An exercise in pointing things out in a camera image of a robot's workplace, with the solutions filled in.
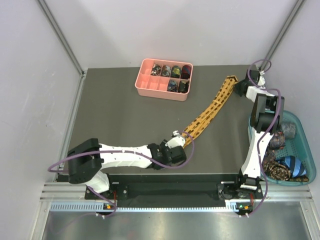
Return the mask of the yellow patterned necktie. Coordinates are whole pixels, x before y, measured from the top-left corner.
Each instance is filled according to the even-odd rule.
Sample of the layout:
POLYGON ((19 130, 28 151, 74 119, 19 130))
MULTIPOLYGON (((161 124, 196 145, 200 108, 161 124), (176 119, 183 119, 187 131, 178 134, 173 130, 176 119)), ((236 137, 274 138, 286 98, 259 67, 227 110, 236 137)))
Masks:
POLYGON ((185 132, 191 135, 193 140, 201 135, 201 133, 219 113, 230 98, 234 86, 238 82, 239 81, 235 75, 227 76, 209 106, 184 129, 185 132))

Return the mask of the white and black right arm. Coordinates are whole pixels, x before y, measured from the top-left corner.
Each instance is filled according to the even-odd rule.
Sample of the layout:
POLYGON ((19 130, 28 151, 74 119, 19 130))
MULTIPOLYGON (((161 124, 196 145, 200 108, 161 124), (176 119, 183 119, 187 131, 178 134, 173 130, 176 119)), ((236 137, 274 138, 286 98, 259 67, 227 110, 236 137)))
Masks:
POLYGON ((247 70, 245 79, 237 83, 234 91, 253 102, 249 118, 251 140, 244 164, 239 170, 233 192, 239 198, 256 193, 260 187, 262 160, 273 135, 283 120, 285 98, 276 88, 267 89, 258 70, 247 70))

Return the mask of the maroon rolled tie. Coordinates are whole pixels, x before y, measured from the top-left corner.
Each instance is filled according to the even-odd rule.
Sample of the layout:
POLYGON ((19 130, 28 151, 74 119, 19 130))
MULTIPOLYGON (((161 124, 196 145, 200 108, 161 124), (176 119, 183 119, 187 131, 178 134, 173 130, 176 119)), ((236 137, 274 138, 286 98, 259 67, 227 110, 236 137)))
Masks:
POLYGON ((183 65, 181 69, 181 79, 188 80, 191 77, 192 67, 190 65, 183 65))

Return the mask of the black yellow rolled tie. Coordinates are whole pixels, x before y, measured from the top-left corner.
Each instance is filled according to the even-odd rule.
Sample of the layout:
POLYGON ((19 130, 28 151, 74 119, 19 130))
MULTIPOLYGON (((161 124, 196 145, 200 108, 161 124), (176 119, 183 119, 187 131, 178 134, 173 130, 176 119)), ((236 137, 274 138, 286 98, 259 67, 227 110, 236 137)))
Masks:
POLYGON ((178 93, 186 94, 189 90, 189 80, 181 79, 178 85, 178 93))

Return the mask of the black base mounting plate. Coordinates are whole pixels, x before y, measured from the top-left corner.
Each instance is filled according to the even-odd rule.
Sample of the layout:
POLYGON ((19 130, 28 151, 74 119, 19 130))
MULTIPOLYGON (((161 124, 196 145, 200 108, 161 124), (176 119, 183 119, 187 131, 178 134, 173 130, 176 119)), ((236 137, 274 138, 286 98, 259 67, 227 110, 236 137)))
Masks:
POLYGON ((236 191, 236 173, 213 174, 110 174, 110 189, 101 195, 120 208, 222 207, 226 200, 262 198, 236 191))

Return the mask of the dark orange floral rolled tie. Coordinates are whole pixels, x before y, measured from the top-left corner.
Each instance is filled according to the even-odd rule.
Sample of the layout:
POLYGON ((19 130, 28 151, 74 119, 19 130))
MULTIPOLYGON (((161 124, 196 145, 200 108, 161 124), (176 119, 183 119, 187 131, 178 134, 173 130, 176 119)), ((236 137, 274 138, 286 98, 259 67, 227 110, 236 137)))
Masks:
POLYGON ((285 147, 286 143, 285 135, 282 131, 278 131, 273 134, 271 140, 269 141, 268 147, 271 150, 281 150, 285 147))

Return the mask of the green yellow rolled tie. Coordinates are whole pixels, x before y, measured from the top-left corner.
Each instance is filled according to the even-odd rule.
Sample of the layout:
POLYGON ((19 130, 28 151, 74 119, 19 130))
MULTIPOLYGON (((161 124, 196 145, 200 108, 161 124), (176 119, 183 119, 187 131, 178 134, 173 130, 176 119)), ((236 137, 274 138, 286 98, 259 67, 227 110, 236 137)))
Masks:
POLYGON ((176 79, 179 79, 180 76, 181 76, 181 72, 182 72, 182 68, 178 65, 174 65, 172 68, 171 68, 171 73, 170 73, 170 77, 171 78, 176 78, 176 79))

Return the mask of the blue patterned rolled tie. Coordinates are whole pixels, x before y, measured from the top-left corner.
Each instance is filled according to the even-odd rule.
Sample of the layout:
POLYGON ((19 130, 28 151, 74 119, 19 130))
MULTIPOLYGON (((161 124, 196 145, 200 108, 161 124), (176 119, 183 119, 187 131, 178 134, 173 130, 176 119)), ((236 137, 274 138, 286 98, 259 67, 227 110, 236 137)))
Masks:
POLYGON ((168 92, 178 92, 178 82, 174 79, 170 79, 167 85, 167 91, 168 92))

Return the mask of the pink compartment organizer box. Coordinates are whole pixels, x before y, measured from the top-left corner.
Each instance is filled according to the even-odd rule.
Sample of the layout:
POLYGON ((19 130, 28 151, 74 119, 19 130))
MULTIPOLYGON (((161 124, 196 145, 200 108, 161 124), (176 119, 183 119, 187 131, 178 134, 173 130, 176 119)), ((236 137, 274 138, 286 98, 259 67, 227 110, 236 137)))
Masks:
POLYGON ((174 101, 185 101, 188 97, 191 88, 192 82, 192 75, 193 75, 193 68, 194 66, 189 62, 181 62, 181 61, 172 61, 172 60, 162 60, 162 59, 155 59, 155 58, 145 58, 141 65, 140 69, 135 81, 135 88, 139 95, 144 97, 152 97, 152 98, 160 98, 166 100, 174 100, 174 101), (187 93, 178 93, 178 92, 169 92, 167 91, 167 86, 169 80, 176 80, 178 82, 178 86, 180 83, 180 78, 172 78, 170 77, 163 77, 161 74, 159 76, 151 75, 151 70, 154 64, 161 65, 161 69, 163 65, 168 65, 172 67, 174 65, 178 65, 181 68, 184 65, 190 65, 192 67, 190 79, 186 79, 189 81, 189 89, 187 93))

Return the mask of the teal perforated plastic basket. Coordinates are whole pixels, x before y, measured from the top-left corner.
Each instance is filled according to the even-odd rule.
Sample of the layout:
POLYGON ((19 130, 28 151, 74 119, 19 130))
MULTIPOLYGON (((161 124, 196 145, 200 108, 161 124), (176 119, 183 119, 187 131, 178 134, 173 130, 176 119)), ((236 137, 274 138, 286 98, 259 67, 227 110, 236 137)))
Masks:
POLYGON ((286 139, 284 148, 277 150, 275 152, 275 155, 277 158, 294 156, 296 159, 300 160, 300 162, 303 164, 306 170, 306 176, 308 177, 308 181, 303 182, 275 180, 268 176, 264 177, 262 174, 260 175, 260 178, 262 180, 267 180, 269 183, 278 184, 286 187, 298 187, 308 185, 312 183, 312 181, 316 178, 317 170, 306 134, 304 132, 304 128, 299 118, 287 110, 283 111, 282 122, 295 124, 295 136, 292 139, 286 139))

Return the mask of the multicolour rolled tie in box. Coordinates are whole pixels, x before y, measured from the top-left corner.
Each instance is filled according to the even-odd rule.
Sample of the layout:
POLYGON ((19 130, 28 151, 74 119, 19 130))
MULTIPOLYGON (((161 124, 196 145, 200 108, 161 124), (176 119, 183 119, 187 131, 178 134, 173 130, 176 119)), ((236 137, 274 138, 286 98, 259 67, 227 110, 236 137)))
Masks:
POLYGON ((152 76, 159 76, 161 74, 162 66, 160 64, 154 63, 150 74, 152 76))

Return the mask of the blue striped rolled tie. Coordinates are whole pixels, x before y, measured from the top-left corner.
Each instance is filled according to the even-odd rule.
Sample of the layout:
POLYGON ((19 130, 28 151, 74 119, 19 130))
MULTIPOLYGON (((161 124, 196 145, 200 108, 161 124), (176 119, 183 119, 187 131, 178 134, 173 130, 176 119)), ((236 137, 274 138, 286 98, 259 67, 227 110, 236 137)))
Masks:
POLYGON ((303 163, 293 155, 278 158, 276 162, 287 167, 291 172, 292 178, 302 177, 307 174, 303 163))

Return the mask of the right aluminium frame post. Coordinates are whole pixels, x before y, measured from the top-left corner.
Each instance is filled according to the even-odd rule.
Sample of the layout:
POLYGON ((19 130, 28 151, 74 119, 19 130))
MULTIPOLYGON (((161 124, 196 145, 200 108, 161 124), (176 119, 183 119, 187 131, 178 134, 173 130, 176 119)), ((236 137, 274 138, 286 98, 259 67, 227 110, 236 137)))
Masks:
POLYGON ((268 66, 268 60, 271 61, 272 57, 274 56, 276 50, 280 46, 281 42, 284 40, 287 32, 289 31, 290 27, 293 25, 296 17, 298 16, 299 12, 302 10, 304 4, 306 3, 306 0, 295 0, 294 5, 289 11, 287 17, 284 19, 283 24, 281 25, 274 41, 272 42, 269 50, 266 53, 266 56, 264 57, 265 60, 262 61, 261 65, 259 66, 259 70, 263 70, 264 72, 267 72, 270 68, 270 65, 268 66))

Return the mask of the aluminium frame post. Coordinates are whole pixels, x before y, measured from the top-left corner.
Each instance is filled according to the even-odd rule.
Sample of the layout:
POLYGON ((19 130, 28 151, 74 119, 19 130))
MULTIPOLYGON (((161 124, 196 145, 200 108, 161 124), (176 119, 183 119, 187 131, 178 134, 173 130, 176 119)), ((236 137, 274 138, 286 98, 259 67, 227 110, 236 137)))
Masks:
POLYGON ((85 71, 83 70, 79 61, 77 60, 72 48, 70 47, 63 31, 61 30, 58 22, 56 21, 48 4, 46 3, 45 0, 36 0, 36 2, 39 5, 40 9, 42 10, 43 14, 45 15, 46 19, 48 20, 48 22, 49 22, 50 26, 52 27, 58 41, 60 42, 62 48, 65 50, 67 56, 71 60, 74 68, 81 76, 83 76, 85 71))
POLYGON ((293 25, 296 17, 298 16, 299 12, 302 10, 304 4, 306 3, 306 0, 295 0, 294 5, 289 11, 287 17, 284 19, 283 24, 281 25, 274 41, 272 42, 269 50, 266 53, 266 56, 264 57, 265 60, 262 61, 261 65, 259 66, 259 70, 263 70, 264 72, 267 72, 270 68, 270 65, 268 66, 268 60, 271 61, 272 57, 274 56, 276 50, 280 46, 281 42, 284 40, 287 32, 289 31, 290 27, 293 25))

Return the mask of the left aluminium frame post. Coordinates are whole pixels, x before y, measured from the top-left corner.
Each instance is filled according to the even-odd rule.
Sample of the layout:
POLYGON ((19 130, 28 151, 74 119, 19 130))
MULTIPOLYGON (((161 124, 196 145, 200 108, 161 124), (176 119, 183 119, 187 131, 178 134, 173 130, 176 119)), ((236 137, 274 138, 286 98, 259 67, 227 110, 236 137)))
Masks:
POLYGON ((42 10, 43 14, 45 15, 46 19, 48 20, 48 22, 49 22, 50 26, 52 27, 58 41, 60 42, 62 48, 65 50, 67 56, 71 60, 74 68, 81 76, 83 76, 85 71, 83 70, 79 61, 77 60, 72 48, 70 47, 63 31, 61 30, 58 22, 56 21, 48 4, 46 3, 45 0, 36 0, 36 2, 39 5, 40 9, 42 10))

